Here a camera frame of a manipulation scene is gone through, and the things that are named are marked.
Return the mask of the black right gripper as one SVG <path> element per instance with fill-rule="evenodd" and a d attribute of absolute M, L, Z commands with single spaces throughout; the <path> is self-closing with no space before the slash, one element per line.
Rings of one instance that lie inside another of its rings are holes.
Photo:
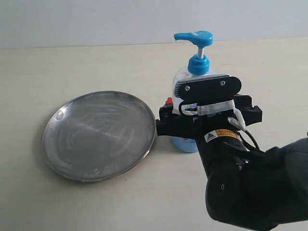
<path fill-rule="evenodd" d="M 173 100 L 168 97 L 164 106 L 159 109 L 159 119 L 155 122 L 157 135 L 192 139 L 196 144 L 198 140 L 210 142 L 216 138 L 234 138 L 244 147 L 249 147 L 240 134 L 243 131 L 257 147 L 258 144 L 247 131 L 247 126 L 262 121 L 262 110 L 252 105 L 249 95 L 235 95 L 225 106 L 226 111 L 210 115 L 192 115 L 192 110 L 186 115 L 177 115 L 172 112 Z"/>

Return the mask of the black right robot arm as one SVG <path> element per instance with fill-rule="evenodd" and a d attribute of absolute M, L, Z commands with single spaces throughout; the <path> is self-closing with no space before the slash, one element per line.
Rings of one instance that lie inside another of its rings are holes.
<path fill-rule="evenodd" d="M 241 108 L 196 117 L 173 113 L 168 98 L 159 109 L 159 136 L 193 139 L 207 177 L 205 204 L 216 221 L 253 231 L 308 219 L 308 140 L 262 151 L 241 135 L 245 121 L 260 122 L 261 109 L 247 95 Z"/>

